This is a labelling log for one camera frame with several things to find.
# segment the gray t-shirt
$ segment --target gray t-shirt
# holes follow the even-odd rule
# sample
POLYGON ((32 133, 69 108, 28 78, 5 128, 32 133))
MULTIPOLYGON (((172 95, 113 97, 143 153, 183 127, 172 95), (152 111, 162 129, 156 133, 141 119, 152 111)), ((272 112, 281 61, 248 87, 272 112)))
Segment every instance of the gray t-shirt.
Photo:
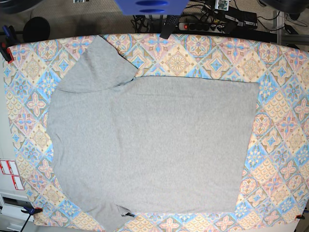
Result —
POLYGON ((132 212, 233 212, 258 84, 147 76, 97 37, 52 95, 67 197, 111 232, 132 212))

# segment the table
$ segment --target table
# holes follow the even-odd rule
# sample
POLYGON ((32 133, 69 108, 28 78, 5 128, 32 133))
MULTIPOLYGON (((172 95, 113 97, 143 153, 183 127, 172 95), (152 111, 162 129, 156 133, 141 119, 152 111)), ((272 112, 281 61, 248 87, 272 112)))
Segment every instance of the table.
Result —
MULTIPOLYGON (((256 116, 234 213, 137 214, 119 231, 235 231, 295 222, 309 199, 309 54, 269 43, 199 35, 103 36, 143 75, 258 82, 256 116)), ((103 231, 70 202, 53 173, 46 131, 51 95, 93 41, 83 36, 11 47, 3 61, 16 160, 36 225, 103 231)))

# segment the t-shirt sleeve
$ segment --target t-shirt sleeve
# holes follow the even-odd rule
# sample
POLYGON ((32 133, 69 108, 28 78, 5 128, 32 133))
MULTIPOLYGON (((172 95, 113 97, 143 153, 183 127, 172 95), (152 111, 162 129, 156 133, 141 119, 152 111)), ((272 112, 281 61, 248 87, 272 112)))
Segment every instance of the t-shirt sleeve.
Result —
POLYGON ((97 36, 57 89, 73 93, 109 89, 131 81, 136 71, 137 68, 122 58, 113 46, 97 36))

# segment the patterned tablecloth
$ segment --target patterned tablecloth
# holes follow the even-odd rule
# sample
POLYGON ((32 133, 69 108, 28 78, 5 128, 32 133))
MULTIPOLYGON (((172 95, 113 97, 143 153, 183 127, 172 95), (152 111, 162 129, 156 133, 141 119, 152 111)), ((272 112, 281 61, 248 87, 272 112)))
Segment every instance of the patterned tablecloth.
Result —
MULTIPOLYGON (((290 223, 301 214, 309 199, 308 53, 256 41, 199 35, 172 35, 168 40, 157 34, 104 38, 139 69, 136 76, 260 83, 235 212, 138 214, 120 231, 225 232, 290 223)), ((35 217, 36 225, 104 230, 62 192, 50 167, 53 145, 45 132, 53 91, 93 39, 85 36, 17 45, 11 47, 14 62, 3 62, 18 169, 29 200, 43 208, 35 217)))

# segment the gray fabric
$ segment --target gray fabric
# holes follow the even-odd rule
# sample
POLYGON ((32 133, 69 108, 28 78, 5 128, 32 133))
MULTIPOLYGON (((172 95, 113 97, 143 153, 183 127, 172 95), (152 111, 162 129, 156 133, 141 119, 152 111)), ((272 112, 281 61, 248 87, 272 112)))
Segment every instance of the gray fabric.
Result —
POLYGON ((108 232, 130 210, 235 211, 258 84, 135 72, 97 37, 57 86, 47 133, 65 194, 108 232))

